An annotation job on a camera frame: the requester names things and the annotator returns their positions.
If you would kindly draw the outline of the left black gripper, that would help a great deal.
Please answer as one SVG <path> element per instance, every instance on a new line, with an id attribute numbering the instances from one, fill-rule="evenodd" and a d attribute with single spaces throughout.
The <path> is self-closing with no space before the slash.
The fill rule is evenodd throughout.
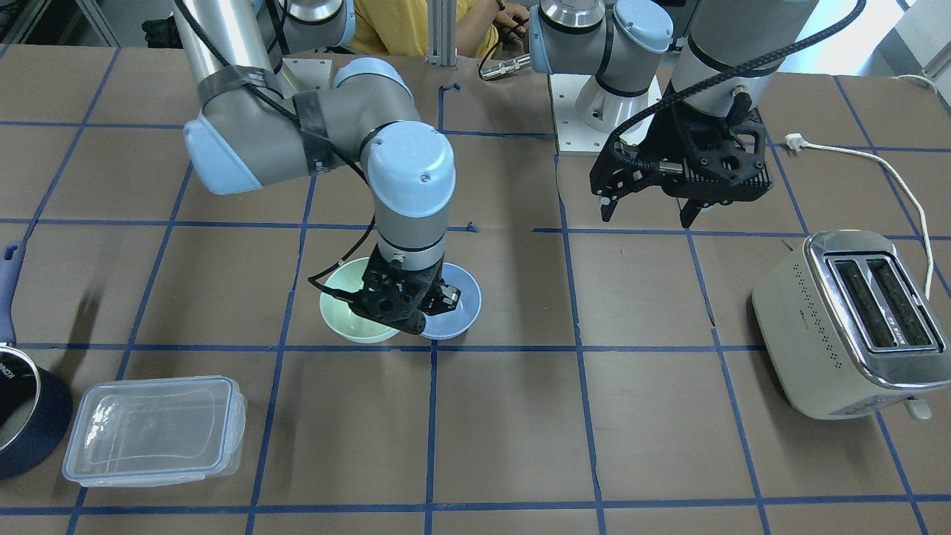
<path id="1" fill-rule="evenodd" d="M 621 198 L 650 186 L 686 199 L 680 207 L 682 228 L 692 227 L 714 204 L 753 202 L 770 192 L 759 112 L 744 89 L 731 88 L 727 98 L 724 116 L 696 111 L 686 102 L 655 113 L 646 153 L 635 143 L 608 142 L 590 170 L 601 221 L 611 220 Z M 679 169 L 662 172 L 661 161 Z"/>

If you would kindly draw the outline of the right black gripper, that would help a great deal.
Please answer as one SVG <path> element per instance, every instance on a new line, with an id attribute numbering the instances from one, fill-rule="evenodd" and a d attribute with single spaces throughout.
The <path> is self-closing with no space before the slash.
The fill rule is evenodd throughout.
<path id="1" fill-rule="evenodd" d="M 362 318 L 421 334 L 427 316 L 453 312 L 461 291 L 443 281 L 443 260 L 424 270 L 404 270 L 401 263 L 386 261 L 373 250 L 363 274 L 363 287 L 352 294 L 349 308 Z"/>

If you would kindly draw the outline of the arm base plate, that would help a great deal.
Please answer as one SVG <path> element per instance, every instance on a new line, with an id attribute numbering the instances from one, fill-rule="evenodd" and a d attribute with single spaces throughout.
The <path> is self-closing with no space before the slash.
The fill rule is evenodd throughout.
<path id="1" fill-rule="evenodd" d="M 661 100 L 656 76 L 645 94 L 633 97 L 611 94 L 598 84 L 594 75 L 552 74 L 549 89 L 561 155 L 598 155 L 609 133 Z"/>
<path id="2" fill-rule="evenodd" d="M 332 72 L 330 59 L 282 58 L 276 78 L 282 97 L 289 99 L 300 91 L 330 88 Z"/>

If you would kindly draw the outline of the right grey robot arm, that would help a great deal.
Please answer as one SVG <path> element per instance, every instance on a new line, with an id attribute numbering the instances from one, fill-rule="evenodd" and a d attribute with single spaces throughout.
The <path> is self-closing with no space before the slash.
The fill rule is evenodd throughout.
<path id="1" fill-rule="evenodd" d="M 309 281 L 348 317 L 431 340 L 471 328 L 481 294 L 457 265 L 443 270 L 454 149 L 419 119 L 412 92 L 383 59 L 357 56 L 329 88 L 279 73 L 290 51 L 342 45 L 351 1 L 175 1 L 172 13 L 197 80 L 198 116 L 184 126 L 201 183 L 217 195 L 252 192 L 349 166 L 374 197 L 377 243 L 355 289 Z"/>

